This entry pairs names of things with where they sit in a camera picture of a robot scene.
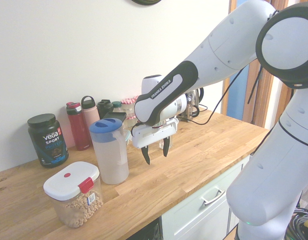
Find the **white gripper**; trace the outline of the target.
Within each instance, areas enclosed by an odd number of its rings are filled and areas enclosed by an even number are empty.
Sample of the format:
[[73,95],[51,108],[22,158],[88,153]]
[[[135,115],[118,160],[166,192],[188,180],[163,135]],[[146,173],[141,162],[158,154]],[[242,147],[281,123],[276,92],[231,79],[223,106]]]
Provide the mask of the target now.
[[170,147],[170,136],[177,132],[178,119],[173,118],[166,121],[161,127],[153,128],[147,125],[136,126],[132,130],[133,146],[142,151],[142,155],[148,165],[150,165],[150,157],[148,154],[148,145],[163,140],[163,155],[167,156]]

